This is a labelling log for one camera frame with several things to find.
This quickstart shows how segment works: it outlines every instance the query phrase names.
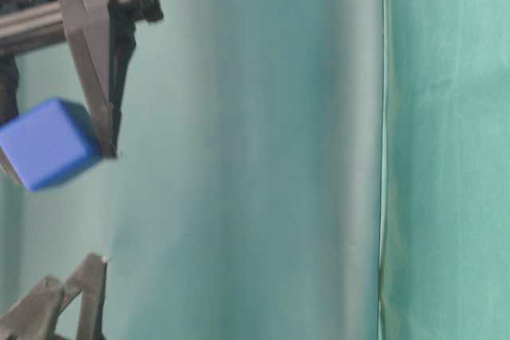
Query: blue cube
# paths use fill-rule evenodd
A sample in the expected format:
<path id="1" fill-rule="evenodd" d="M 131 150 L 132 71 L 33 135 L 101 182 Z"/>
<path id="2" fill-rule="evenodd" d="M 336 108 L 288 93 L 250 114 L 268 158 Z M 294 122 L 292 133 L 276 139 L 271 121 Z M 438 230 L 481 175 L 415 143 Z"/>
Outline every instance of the blue cube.
<path id="1" fill-rule="evenodd" d="M 50 99 L 0 129 L 0 147 L 28 190 L 60 185 L 101 160 L 85 108 Z"/>

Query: green curtain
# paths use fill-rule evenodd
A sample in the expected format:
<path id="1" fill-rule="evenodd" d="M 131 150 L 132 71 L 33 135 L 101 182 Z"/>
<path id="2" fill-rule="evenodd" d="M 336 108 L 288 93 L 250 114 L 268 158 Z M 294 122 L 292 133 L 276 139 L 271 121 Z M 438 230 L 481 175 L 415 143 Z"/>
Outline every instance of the green curtain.
<path id="1" fill-rule="evenodd" d="M 387 6 L 382 335 L 510 338 L 510 4 Z"/>
<path id="2" fill-rule="evenodd" d="M 110 339 L 375 338 L 382 3 L 163 0 L 120 159 L 43 193 L 2 180 L 2 309 L 96 251 Z M 83 102 L 67 47 L 18 61 L 24 110 Z"/>

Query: gripper jaw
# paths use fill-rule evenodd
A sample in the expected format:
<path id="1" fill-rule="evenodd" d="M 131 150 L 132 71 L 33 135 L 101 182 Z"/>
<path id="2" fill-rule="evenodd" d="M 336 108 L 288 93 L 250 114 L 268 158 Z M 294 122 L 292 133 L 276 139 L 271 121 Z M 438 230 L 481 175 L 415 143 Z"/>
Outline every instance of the gripper jaw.
<path id="1" fill-rule="evenodd" d="M 0 340 L 67 340 L 55 334 L 59 315 L 81 294 L 76 340 L 104 340 L 107 261 L 89 254 L 65 281 L 46 276 L 0 318 Z"/>
<path id="2" fill-rule="evenodd" d="M 115 0 L 59 0 L 65 36 L 105 158 L 116 157 L 135 23 Z"/>

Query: green fabric backdrop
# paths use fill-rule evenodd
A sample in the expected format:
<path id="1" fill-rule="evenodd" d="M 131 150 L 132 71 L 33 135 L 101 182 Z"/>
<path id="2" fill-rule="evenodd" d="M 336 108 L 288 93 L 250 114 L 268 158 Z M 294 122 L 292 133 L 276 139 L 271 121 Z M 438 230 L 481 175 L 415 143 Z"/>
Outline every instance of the green fabric backdrop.
<path id="1" fill-rule="evenodd" d="M 2 309 L 94 250 L 110 339 L 373 339 L 382 0 L 163 7 L 139 28 L 120 160 L 44 193 L 2 180 Z M 19 64 L 23 109 L 83 101 L 65 46 Z"/>
<path id="2" fill-rule="evenodd" d="M 510 338 L 510 3 L 388 1 L 382 334 Z"/>

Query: black mechanical part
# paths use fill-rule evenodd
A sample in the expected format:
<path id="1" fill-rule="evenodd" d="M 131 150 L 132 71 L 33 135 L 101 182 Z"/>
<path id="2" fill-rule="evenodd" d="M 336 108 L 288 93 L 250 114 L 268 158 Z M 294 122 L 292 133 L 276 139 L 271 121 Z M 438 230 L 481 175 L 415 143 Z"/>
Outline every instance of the black mechanical part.
<path id="1" fill-rule="evenodd" d="M 90 253 L 64 282 L 46 276 L 0 318 L 0 340 L 67 340 L 55 334 L 57 321 L 81 294 L 76 340 L 104 340 L 103 307 L 108 262 Z"/>
<path id="2" fill-rule="evenodd" d="M 135 23 L 160 21 L 159 0 L 3 0 L 3 4 L 9 12 L 0 17 L 0 61 L 12 62 L 15 55 L 67 40 L 103 156 L 115 158 Z M 0 89 L 0 125 L 15 116 L 17 84 L 13 77 L 0 84 L 10 90 Z M 16 178 L 2 153 L 0 164 Z"/>

